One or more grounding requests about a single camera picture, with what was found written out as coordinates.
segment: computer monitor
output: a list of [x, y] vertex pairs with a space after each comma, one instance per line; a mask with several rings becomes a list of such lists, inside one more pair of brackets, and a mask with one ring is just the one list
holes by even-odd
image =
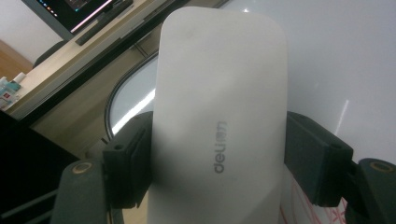
[[117, 0], [22, 0], [61, 38], [70, 40]]

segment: white wall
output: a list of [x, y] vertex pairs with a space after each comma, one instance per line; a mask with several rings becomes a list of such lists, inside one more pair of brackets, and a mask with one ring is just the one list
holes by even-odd
[[0, 1], [0, 39], [32, 63], [62, 40], [21, 0]]

